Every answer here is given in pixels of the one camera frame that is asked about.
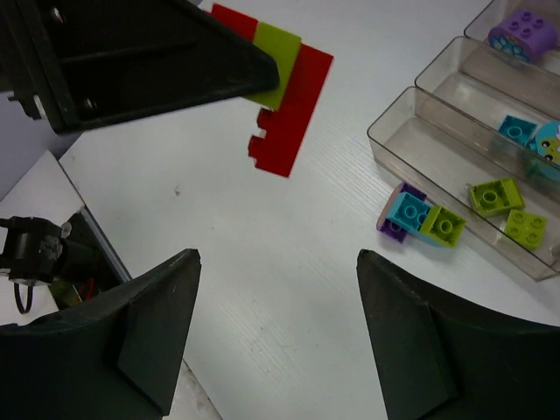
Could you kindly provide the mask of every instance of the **clear plastic tray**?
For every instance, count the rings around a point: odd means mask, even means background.
[[[476,136],[460,136],[466,145],[560,203],[560,182],[550,180],[560,179],[560,166],[498,131],[506,116],[539,125],[560,119],[558,75],[521,62],[511,65],[501,52],[459,37],[420,73],[416,85],[486,128]],[[546,169],[533,171],[534,165]],[[545,178],[543,172],[552,176]]]
[[[448,207],[467,220],[466,227],[492,245],[511,263],[535,280],[560,273],[560,212],[556,202],[529,186],[485,153],[471,147],[472,138],[488,142],[496,136],[484,125],[416,87],[409,87],[375,121],[367,134],[375,160],[387,170],[428,194],[433,203]],[[530,160],[530,152],[518,150]],[[501,230],[507,216],[483,218],[474,213],[466,194],[468,185],[516,178],[525,210],[549,219],[542,246],[530,252]]]
[[[532,11],[553,24],[560,34],[558,0],[493,0],[465,29],[465,36],[487,43],[488,33],[515,11]],[[535,65],[560,74],[560,45],[547,52]]]

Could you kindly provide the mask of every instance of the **black metal bracket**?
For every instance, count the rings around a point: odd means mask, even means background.
[[[268,54],[186,0],[0,0],[0,63],[11,99],[58,133],[279,83]]]
[[[49,284],[63,251],[62,229],[33,217],[0,219],[0,228],[8,230],[0,254],[0,273],[22,284]]]

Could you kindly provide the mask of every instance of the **cable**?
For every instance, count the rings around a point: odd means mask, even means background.
[[[86,300],[91,299],[91,295],[94,293],[95,280],[93,278],[89,279],[89,292],[87,293]]]
[[[33,286],[27,286],[27,301],[24,304],[21,301],[21,295],[19,294],[19,283],[14,283],[14,297],[16,298],[16,306],[19,313],[25,315],[29,313],[33,305]]]

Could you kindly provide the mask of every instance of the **purple duplo block with print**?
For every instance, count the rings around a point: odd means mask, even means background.
[[[528,63],[540,59],[557,42],[554,26],[526,10],[518,10],[488,33],[492,48]]]

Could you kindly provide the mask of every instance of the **white wood grain surface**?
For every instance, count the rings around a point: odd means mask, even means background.
[[[486,0],[225,3],[335,57],[290,179],[247,158],[258,106],[243,99],[87,133],[61,160],[132,276],[200,250],[185,357],[223,418],[387,418],[362,248],[479,304],[560,323],[558,283],[533,283],[469,234],[446,250],[375,231],[390,187],[366,129]]]

